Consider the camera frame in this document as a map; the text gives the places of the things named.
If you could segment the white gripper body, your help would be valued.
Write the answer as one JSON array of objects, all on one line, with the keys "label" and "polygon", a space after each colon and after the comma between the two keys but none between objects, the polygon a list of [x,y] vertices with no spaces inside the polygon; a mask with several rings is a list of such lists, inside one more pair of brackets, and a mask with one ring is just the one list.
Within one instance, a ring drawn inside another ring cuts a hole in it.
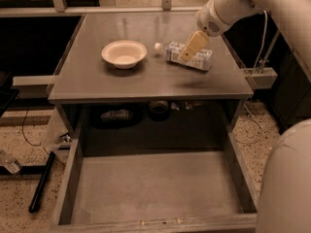
[{"label": "white gripper body", "polygon": [[197,12],[198,28],[210,37],[222,35],[232,26],[229,9],[228,0],[209,0]]}]

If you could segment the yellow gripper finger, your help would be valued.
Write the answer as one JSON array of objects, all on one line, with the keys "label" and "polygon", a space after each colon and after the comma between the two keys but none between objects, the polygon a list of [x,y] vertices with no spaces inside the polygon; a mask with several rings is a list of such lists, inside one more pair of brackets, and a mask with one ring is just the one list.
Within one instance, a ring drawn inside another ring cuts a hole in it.
[{"label": "yellow gripper finger", "polygon": [[179,58],[183,62],[191,60],[200,50],[204,49],[209,42],[209,36],[202,30],[197,30],[191,34],[187,40]]}]

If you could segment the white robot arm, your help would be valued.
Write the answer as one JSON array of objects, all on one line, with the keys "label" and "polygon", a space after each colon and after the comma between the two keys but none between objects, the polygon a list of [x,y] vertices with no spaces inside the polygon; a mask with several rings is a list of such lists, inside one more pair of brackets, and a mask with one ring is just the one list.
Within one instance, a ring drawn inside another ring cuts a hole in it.
[{"label": "white robot arm", "polygon": [[[281,97],[292,99],[310,86],[311,0],[209,0],[197,13],[199,31],[181,54],[185,61],[237,20],[267,11],[297,61],[281,71]],[[256,233],[311,233],[311,121],[287,129],[264,168]]]}]

